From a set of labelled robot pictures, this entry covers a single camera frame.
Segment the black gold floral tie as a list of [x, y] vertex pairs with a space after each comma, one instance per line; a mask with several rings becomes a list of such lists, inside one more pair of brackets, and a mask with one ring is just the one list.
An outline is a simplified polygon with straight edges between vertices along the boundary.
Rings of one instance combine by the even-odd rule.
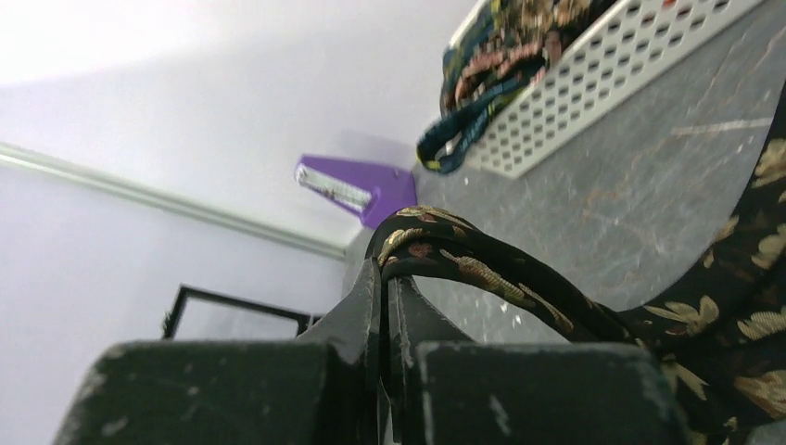
[[440, 208], [387, 217], [365, 251], [385, 279], [475, 286], [572, 342], [629, 344], [661, 364], [693, 444], [743, 444], [785, 417], [785, 107], [716, 237], [674, 284], [614, 311], [550, 266]]

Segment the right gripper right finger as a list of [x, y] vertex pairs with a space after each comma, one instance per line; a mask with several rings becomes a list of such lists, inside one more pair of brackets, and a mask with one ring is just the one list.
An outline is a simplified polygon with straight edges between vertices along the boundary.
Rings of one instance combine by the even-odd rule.
[[411, 278], [387, 285], [391, 434], [401, 444], [684, 444], [654, 357], [614, 343], [481, 344]]

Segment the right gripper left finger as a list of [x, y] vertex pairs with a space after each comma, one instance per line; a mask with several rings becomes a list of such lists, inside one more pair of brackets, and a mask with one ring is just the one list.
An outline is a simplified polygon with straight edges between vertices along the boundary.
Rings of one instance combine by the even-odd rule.
[[57, 444], [376, 444], [379, 267], [302, 335], [135, 341], [88, 369]]

